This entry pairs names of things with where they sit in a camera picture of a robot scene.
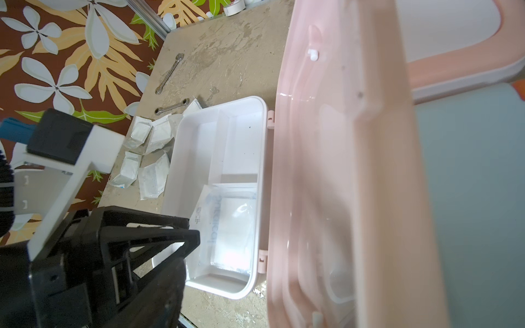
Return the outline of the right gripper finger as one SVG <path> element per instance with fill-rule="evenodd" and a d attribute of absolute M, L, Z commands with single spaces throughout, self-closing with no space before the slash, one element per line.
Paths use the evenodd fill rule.
<path fill-rule="evenodd" d="M 105 327 L 178 327 L 185 289 L 182 258 L 168 262 L 120 314 Z"/>

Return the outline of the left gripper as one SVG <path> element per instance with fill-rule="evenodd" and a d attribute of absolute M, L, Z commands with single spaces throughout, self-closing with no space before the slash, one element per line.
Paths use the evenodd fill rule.
<path fill-rule="evenodd" d="M 119 206 L 71 213 L 34 260 L 25 242 L 1 247 L 1 326 L 102 327 L 161 272 L 134 270 L 175 243 L 168 260 L 200 245 L 187 218 Z"/>

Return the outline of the blue orange first aid kit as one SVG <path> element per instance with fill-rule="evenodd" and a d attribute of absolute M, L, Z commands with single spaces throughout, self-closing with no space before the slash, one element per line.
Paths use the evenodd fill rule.
<path fill-rule="evenodd" d="M 452 327 L 524 326 L 524 100 L 508 83 L 416 116 Z"/>

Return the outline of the clear tape roll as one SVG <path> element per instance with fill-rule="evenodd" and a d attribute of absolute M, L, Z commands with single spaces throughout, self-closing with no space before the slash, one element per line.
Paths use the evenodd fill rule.
<path fill-rule="evenodd" d="M 226 16 L 233 16 L 239 14 L 246 9 L 246 3 L 244 0 L 234 0 L 229 5 L 224 7 L 224 14 Z"/>

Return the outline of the white tray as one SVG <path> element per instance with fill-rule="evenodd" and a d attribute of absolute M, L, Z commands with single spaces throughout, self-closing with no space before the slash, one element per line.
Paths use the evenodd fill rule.
<path fill-rule="evenodd" d="M 264 194 L 268 108 L 249 96 L 186 114 L 179 123 L 162 213 L 186 217 L 200 244 L 185 260 L 186 284 L 228 299 L 255 287 Z"/>

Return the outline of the white first aid kit box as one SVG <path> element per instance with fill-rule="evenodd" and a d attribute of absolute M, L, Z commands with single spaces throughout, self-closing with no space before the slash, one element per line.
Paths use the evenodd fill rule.
<path fill-rule="evenodd" d="M 416 103 L 524 69 L 523 1 L 397 1 L 396 9 Z"/>

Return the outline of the small steel wrench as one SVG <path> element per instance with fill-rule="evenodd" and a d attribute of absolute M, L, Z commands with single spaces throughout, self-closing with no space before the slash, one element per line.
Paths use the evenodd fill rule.
<path fill-rule="evenodd" d="M 178 103 L 176 103 L 174 105 L 170 105 L 170 106 L 166 106 L 166 107 L 159 107 L 159 108 L 155 109 L 154 114 L 156 116 L 160 116 L 162 113 L 166 113 L 166 112 L 172 111 L 173 109 L 178 109 L 179 107 L 187 106 L 187 105 L 189 105 L 189 103 L 190 103 L 190 99 L 189 98 L 185 98 L 181 102 L 178 102 Z"/>

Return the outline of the pink first aid kit box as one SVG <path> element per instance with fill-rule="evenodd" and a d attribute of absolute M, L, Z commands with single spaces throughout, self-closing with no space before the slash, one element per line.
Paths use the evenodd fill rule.
<path fill-rule="evenodd" d="M 448 327 L 394 1 L 296 1 L 274 118 L 271 327 Z"/>

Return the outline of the large steel wrench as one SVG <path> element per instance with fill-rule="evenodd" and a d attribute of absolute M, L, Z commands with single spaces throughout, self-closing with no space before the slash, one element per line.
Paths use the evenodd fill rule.
<path fill-rule="evenodd" d="M 184 57 L 185 57 L 184 53 L 179 53 L 176 56 L 175 62 L 173 63 L 169 71 L 165 74 L 163 80 L 161 81 L 157 89 L 155 90 L 156 95 L 160 95 L 163 92 L 165 85 L 168 83 L 169 79 L 171 78 L 173 72 L 176 70 L 177 66 L 183 61 Z"/>

